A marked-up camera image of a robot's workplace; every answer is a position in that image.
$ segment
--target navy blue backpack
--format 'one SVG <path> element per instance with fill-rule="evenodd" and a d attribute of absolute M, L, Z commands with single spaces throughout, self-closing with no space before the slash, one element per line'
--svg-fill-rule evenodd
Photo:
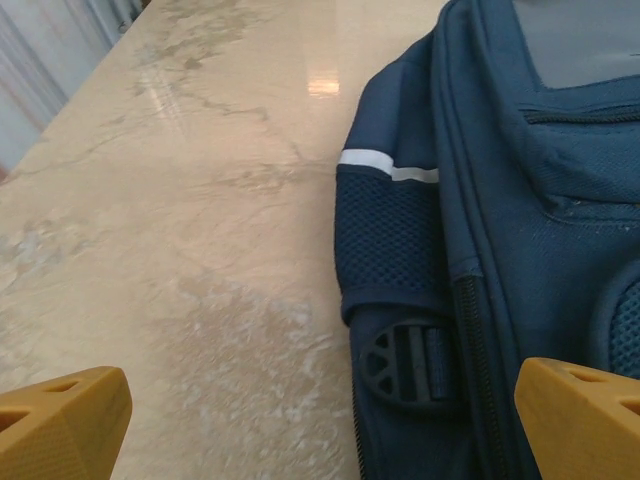
<path fill-rule="evenodd" d="M 638 18 L 455 0 L 365 88 L 335 218 L 363 479 L 539 479 L 522 362 L 640 378 Z"/>

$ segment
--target blue fabric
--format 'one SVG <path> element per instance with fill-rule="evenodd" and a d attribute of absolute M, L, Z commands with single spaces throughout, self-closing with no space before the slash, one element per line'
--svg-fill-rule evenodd
<path fill-rule="evenodd" d="M 638 92 L 637 77 L 545 87 L 510 0 L 451 2 L 369 82 L 345 148 L 437 167 L 440 184 L 338 167 L 336 269 L 354 365 L 390 322 L 445 316 L 469 397 L 467 416 L 418 420 L 380 404 L 354 367 L 371 478 L 539 480 L 513 403 L 524 359 L 637 374 L 640 290 L 610 279 L 626 265 L 640 278 L 640 126 L 615 117 L 640 112 Z M 531 112 L 608 120 L 532 124 Z M 599 305 L 607 313 L 594 316 Z"/>

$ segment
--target wall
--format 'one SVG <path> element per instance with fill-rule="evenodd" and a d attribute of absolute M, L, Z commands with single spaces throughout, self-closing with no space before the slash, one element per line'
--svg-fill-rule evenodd
<path fill-rule="evenodd" d="M 2 0 L 0 167 L 20 161 L 140 11 L 140 0 Z"/>

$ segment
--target yellow plastic piece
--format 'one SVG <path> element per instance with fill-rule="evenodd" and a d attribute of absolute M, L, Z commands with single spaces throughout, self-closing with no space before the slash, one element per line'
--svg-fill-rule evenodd
<path fill-rule="evenodd" d="M 131 412 L 113 367 L 0 395 L 0 480 L 107 480 Z"/>
<path fill-rule="evenodd" d="M 640 382 L 528 359 L 516 406 L 544 480 L 640 478 Z"/>

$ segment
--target black mesh fabric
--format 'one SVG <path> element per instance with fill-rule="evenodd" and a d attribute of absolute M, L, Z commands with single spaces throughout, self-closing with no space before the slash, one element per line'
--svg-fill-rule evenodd
<path fill-rule="evenodd" d="M 620 298 L 611 322 L 611 370 L 640 380 L 640 281 Z"/>
<path fill-rule="evenodd" d="M 335 259 L 343 292 L 448 287 L 436 185 L 338 173 Z"/>

